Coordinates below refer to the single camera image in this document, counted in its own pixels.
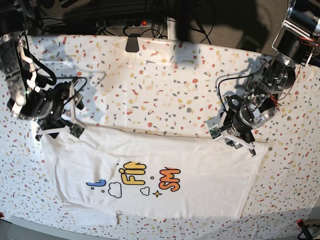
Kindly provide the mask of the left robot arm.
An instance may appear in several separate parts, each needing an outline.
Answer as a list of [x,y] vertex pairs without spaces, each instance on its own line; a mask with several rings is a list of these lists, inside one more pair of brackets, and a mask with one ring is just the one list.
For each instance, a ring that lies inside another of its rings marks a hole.
[[272,48],[277,56],[261,58],[261,67],[245,76],[243,95],[227,95],[218,133],[228,146],[246,147],[254,154],[252,130],[263,126],[279,111],[283,91],[297,78],[296,65],[306,66],[320,42],[320,2],[293,0]]

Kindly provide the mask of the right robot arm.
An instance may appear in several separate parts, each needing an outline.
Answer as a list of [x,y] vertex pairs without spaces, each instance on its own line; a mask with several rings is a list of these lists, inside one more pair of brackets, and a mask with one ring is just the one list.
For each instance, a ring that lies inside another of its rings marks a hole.
[[36,16],[28,0],[0,2],[0,71],[8,87],[7,107],[20,120],[36,121],[36,140],[67,132],[79,138],[86,124],[76,117],[83,96],[75,87],[81,76],[61,76],[31,53],[27,32]]

